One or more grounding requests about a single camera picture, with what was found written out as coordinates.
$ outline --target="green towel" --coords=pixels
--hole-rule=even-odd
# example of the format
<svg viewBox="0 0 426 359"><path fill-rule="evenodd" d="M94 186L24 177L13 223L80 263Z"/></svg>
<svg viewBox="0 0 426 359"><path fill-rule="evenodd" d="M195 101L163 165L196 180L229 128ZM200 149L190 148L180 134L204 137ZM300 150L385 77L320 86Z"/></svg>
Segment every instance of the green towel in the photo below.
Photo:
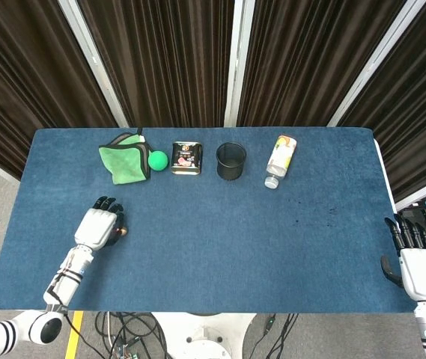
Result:
<svg viewBox="0 0 426 359"><path fill-rule="evenodd" d="M109 144L100 146L100 156L113 175L113 183L122 185L150 178L147 158L150 146L139 133L123 133Z"/></svg>

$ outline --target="black cup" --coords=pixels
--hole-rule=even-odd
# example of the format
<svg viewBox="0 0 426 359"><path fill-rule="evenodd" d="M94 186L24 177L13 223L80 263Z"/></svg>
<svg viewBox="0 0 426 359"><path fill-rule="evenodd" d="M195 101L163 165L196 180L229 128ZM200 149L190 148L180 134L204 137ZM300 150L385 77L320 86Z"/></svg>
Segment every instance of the black cup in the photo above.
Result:
<svg viewBox="0 0 426 359"><path fill-rule="evenodd" d="M226 142L216 151L218 159L218 175L224 180L232 181L241 176L246 150L240 144Z"/></svg>

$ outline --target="tin can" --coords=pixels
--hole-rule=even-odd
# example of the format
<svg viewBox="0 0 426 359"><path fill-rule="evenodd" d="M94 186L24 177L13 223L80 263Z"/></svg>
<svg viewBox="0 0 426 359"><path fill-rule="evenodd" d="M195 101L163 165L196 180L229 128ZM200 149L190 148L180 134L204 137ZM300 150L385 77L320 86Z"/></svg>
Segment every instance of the tin can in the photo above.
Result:
<svg viewBox="0 0 426 359"><path fill-rule="evenodd" d="M203 146L199 142L173 142L171 171L173 174L200 174Z"/></svg>

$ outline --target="table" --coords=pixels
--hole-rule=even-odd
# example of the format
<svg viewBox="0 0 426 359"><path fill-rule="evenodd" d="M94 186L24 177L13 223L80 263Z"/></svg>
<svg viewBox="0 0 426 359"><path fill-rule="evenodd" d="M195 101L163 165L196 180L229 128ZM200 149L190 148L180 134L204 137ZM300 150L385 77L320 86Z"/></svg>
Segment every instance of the table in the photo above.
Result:
<svg viewBox="0 0 426 359"><path fill-rule="evenodd" d="M82 216L107 194L124 205L130 231L95 253L72 310L413 310L380 269L380 256L394 258L395 249L371 130L144 129L150 145L169 155L173 141L201 142L201 175L153 172L148 181L113 185L98 145L125 131L135 129L37 131L1 250L0 309L44 309L43 291ZM298 145L287 176L269 190L265 167L282 133ZM232 182L216 174L216 148L225 141L248 152Z"/></svg>

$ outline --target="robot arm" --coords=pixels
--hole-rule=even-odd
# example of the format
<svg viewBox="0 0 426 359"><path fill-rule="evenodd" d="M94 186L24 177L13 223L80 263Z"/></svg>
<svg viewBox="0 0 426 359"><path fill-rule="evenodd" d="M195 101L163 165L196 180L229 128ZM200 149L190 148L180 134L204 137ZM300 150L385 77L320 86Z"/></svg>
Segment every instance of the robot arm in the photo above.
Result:
<svg viewBox="0 0 426 359"><path fill-rule="evenodd" d="M392 273L389 260L385 256L381 258L381 266L384 275L391 282L404 288L408 296L417 301L414 315L426 354L426 229L420 224L404 220L399 215L395 215L395 219L399 228L389 218L386 218L386 224L398 252L402 277Z"/></svg>
<svg viewBox="0 0 426 359"><path fill-rule="evenodd" d="M77 246L70 249L43 295L46 311L27 310L0 322L0 355L11 352L20 340L48 344L59 335L68 304L93 260L93 251L113 245L127 232L122 205L109 208L114 201L101 197L86 212L75 234Z"/></svg>

